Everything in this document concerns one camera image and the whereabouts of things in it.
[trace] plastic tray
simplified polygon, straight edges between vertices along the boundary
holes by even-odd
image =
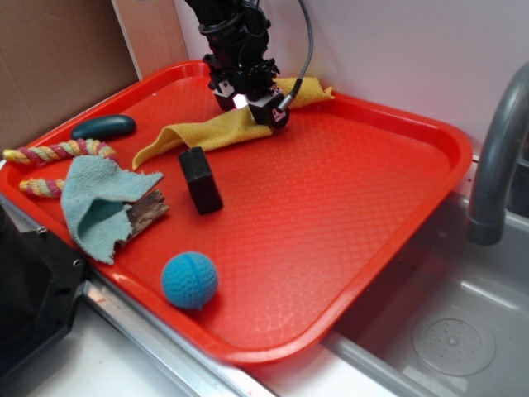
[[[137,131],[109,141],[123,169],[165,125],[221,113],[200,61],[152,75],[28,146],[67,141],[79,122],[126,114]],[[140,172],[170,206],[163,219],[123,248],[115,265],[93,266],[171,328],[219,359],[275,361],[318,341],[465,174],[471,149],[453,127],[336,94],[293,110],[271,137],[207,153],[224,209],[198,214],[178,154]],[[70,245],[57,199],[29,198],[22,179],[65,177],[70,161],[44,167],[6,164],[0,189]],[[219,289],[202,311],[180,311],[160,275],[173,256],[212,258]]]

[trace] sink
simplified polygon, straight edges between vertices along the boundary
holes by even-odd
[[[402,395],[529,390],[529,220],[509,213],[501,242],[477,246],[467,204],[451,194],[335,326]]]

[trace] blue cloth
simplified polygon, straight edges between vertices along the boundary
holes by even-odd
[[[93,259],[113,264],[114,245],[132,231],[130,207],[161,178],[121,170],[98,155],[76,157],[70,166],[60,203],[69,233]]]

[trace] wooden stick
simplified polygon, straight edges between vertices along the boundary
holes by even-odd
[[[125,241],[118,242],[118,244],[125,246],[131,239],[143,232],[154,220],[169,211],[169,206],[164,203],[164,200],[164,195],[157,189],[134,204],[126,212],[132,225],[132,233]]]

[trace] tray rim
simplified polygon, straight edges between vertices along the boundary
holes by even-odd
[[[207,73],[207,66],[201,60],[191,60],[170,65],[152,74],[146,79],[143,79],[131,85],[130,87],[125,88],[120,93],[111,96],[94,107],[80,113],[78,116],[61,124],[57,128],[46,133],[44,136],[41,136],[29,143],[28,146],[41,145],[42,142],[48,141],[50,138],[53,138],[55,135],[59,135],[64,130],[73,128],[73,126],[88,118],[109,114],[109,112],[105,112],[105,109],[112,108],[113,112],[115,112],[117,108],[121,107],[123,111],[129,108],[132,104],[137,103],[139,100],[178,79],[205,76]],[[132,101],[131,96],[135,95],[140,95],[141,97],[135,98]],[[429,215],[450,193],[461,177],[465,175],[472,162],[473,154],[469,140],[461,130],[449,124],[428,117],[419,116],[410,112],[387,107],[381,104],[365,101],[359,98],[346,96],[341,93],[333,93],[333,95],[335,96],[334,101],[316,103],[310,107],[298,109],[296,111],[329,111],[329,108],[335,107],[337,103],[346,103],[360,112],[365,112],[365,116],[368,118],[371,117],[370,121],[374,122],[375,124],[378,117],[380,117],[380,120],[383,119],[382,117],[391,117],[393,120],[397,121],[394,131],[390,131],[388,128],[384,128],[384,130],[394,132],[399,135],[408,136],[412,139],[417,139],[417,132],[415,132],[413,128],[409,128],[409,131],[406,134],[402,134],[402,132],[398,131],[399,123],[406,123],[406,125],[409,127],[417,125],[417,130],[424,129],[425,127],[430,128],[432,132],[437,132],[437,134],[432,134],[429,137],[430,141],[421,139],[422,142],[437,147],[439,144],[452,145],[453,148],[457,149],[457,152],[451,152],[450,154],[442,151],[449,158],[450,172],[443,179],[442,183],[436,186],[436,189],[427,197],[427,199],[425,199],[421,205],[415,208],[412,215],[406,220],[406,222],[400,225],[391,239],[383,244],[375,256],[371,258],[369,261],[369,271],[366,269],[366,267],[361,270],[359,274],[346,286],[346,288],[337,294],[336,298],[329,305],[327,310],[320,317],[318,317],[317,320],[312,323],[303,333],[292,340],[266,349],[241,349],[239,347],[234,347],[230,344],[227,344],[221,338],[214,335],[211,331],[204,329],[199,323],[196,323],[185,314],[182,314],[179,320],[184,320],[185,323],[188,325],[190,324],[197,329],[194,329],[193,332],[181,332],[178,329],[175,329],[175,331],[181,332],[191,342],[203,348],[204,351],[223,361],[229,361],[237,365],[249,365],[277,361],[287,356],[291,356],[296,352],[300,352],[301,350],[308,348],[312,344],[318,342],[337,321],[340,315],[344,313],[351,304],[354,303],[355,298],[361,293],[361,291],[364,290],[366,283],[361,281],[371,281],[376,277],[376,275],[378,275],[378,273],[387,263],[387,259],[384,258],[387,258],[389,253],[391,256],[393,256],[394,252],[406,243],[411,235],[426,221]],[[8,179],[10,170],[13,167],[13,164],[7,163],[0,170],[0,191],[8,199],[13,201],[14,204],[16,204],[24,213],[34,218],[38,223],[46,225],[46,227],[57,234],[63,241],[78,249],[71,239],[65,226],[60,224],[60,222],[51,217],[48,213],[41,211],[35,201],[25,197],[18,190],[17,186],[12,184],[12,180],[10,181]],[[92,264],[94,263],[93,260],[90,258],[88,259]],[[96,265],[95,267],[105,277],[108,277],[112,273],[109,269],[111,266],[105,266],[106,267]],[[111,276],[108,279],[118,289],[123,289],[124,292],[129,295],[126,291],[126,286],[117,285]],[[138,303],[144,306],[146,309],[150,310],[154,315],[159,317],[161,321],[164,321],[163,316],[161,316],[161,313],[164,312],[164,310],[162,308],[159,308],[158,310],[151,310],[151,308],[145,305],[145,302],[149,301],[150,298],[149,296],[142,296],[143,294],[146,293],[140,293],[134,298],[131,298],[138,301]]]

